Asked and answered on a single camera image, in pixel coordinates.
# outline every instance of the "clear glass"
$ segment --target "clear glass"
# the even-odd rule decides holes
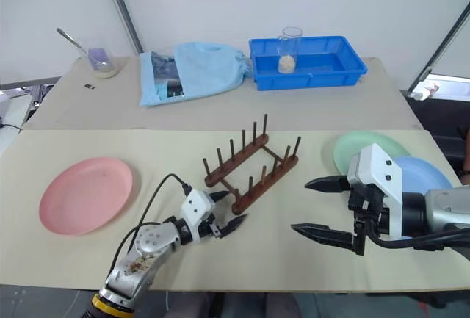
[[[297,54],[299,51],[302,29],[296,26],[287,26],[282,29],[279,37],[279,73],[294,73],[297,64]]]
[[[77,49],[80,56],[96,78],[105,79],[119,73],[116,59],[101,37],[80,37],[77,41],[84,49]]]

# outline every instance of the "black cable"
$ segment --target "black cable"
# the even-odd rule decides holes
[[[138,225],[141,225],[145,219],[145,216],[147,215],[147,212],[149,210],[149,208],[151,207],[152,203],[153,203],[153,200],[155,199],[156,197],[156,194],[159,192],[160,188],[162,188],[163,184],[166,182],[166,180],[168,180],[170,177],[173,177],[175,180],[177,180],[183,187],[183,190],[184,190],[184,194],[185,195],[188,195],[189,192],[190,192],[190,185],[188,185],[186,182],[184,182],[183,180],[181,180],[178,175],[174,174],[174,173],[169,173],[168,175],[166,175],[161,181],[160,181],[160,184],[156,187],[155,191],[153,192],[150,200],[148,201],[147,203],[147,206],[145,207],[145,210],[144,212],[142,213],[142,216],[140,217],[140,220],[139,220],[139,223]],[[131,244],[129,245],[129,249],[127,250],[128,252],[132,249],[132,246],[134,245],[134,241],[135,241],[135,238],[137,236],[137,232],[134,234],[134,237],[132,237],[132,240],[131,240]]]
[[[19,131],[23,131],[23,130],[21,129],[21,127],[18,127],[18,126],[15,126],[15,125],[10,125],[9,123],[2,123],[2,124],[0,125],[0,129],[1,129],[2,127],[4,127],[4,126],[14,127],[15,129],[17,129],[17,130],[19,130]]]
[[[366,234],[376,244],[384,248],[412,248],[428,245],[443,245],[443,242],[452,242],[456,239],[470,237],[470,228],[445,231],[436,234],[414,237],[412,239],[398,239],[384,241],[375,233],[373,220],[366,221]]]
[[[139,230],[139,228],[141,228],[141,227],[143,227],[143,226],[146,226],[146,225],[160,225],[160,223],[156,223],[156,222],[154,222],[154,221],[149,221],[149,222],[140,223],[139,225],[134,226],[134,227],[127,233],[127,235],[124,236],[124,238],[122,239],[122,241],[121,241],[120,244],[119,244],[119,247],[117,247],[117,250],[116,250],[116,253],[115,253],[115,257],[112,259],[111,267],[109,268],[108,275],[111,274],[112,270],[115,268],[116,261],[118,261],[118,257],[119,257],[120,250],[123,249],[124,243],[126,243],[126,241],[127,241],[127,239],[129,238],[129,236],[131,236],[133,232],[135,232],[135,233],[137,234],[137,232],[138,232],[137,230]]]

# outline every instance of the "blue tray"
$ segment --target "blue tray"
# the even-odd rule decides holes
[[[259,90],[354,85],[367,67],[345,37],[302,37],[294,73],[278,72],[278,39],[250,40]]]

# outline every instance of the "beige tabletop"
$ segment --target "beige tabletop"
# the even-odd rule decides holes
[[[224,239],[189,244],[174,253],[153,289],[321,292],[398,292],[470,287],[470,263],[451,249],[386,250],[367,240],[366,255],[312,242],[292,223],[321,223],[353,230],[347,193],[304,189],[307,181],[336,173],[331,159],[340,131],[273,131],[269,146],[282,153],[302,136],[297,166],[248,210],[246,221]],[[432,162],[454,185],[458,179],[426,131],[384,131],[412,155]],[[0,283],[98,289],[120,239],[139,219],[154,187],[174,172],[194,188],[203,184],[202,157],[215,165],[215,148],[228,154],[238,131],[24,131],[0,159]],[[38,217],[41,196],[66,167],[94,156],[131,165],[135,188],[128,206],[110,223],[81,236],[46,230]],[[271,162],[263,151],[228,180],[243,192]],[[184,195],[173,181],[162,189],[148,220],[178,215]],[[230,197],[217,216],[228,219]]]
[[[382,62],[364,62],[369,72],[352,87],[260,92],[246,79],[230,92],[148,108],[139,107],[136,57],[123,59],[122,71],[109,79],[93,77],[79,59],[24,128],[225,131],[267,113],[271,131],[422,129]]]

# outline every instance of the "light blue bag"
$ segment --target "light blue bag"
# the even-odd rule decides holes
[[[185,43],[176,46],[173,54],[174,61],[154,52],[140,55],[140,106],[222,93],[238,87],[251,74],[246,56],[231,46]]]

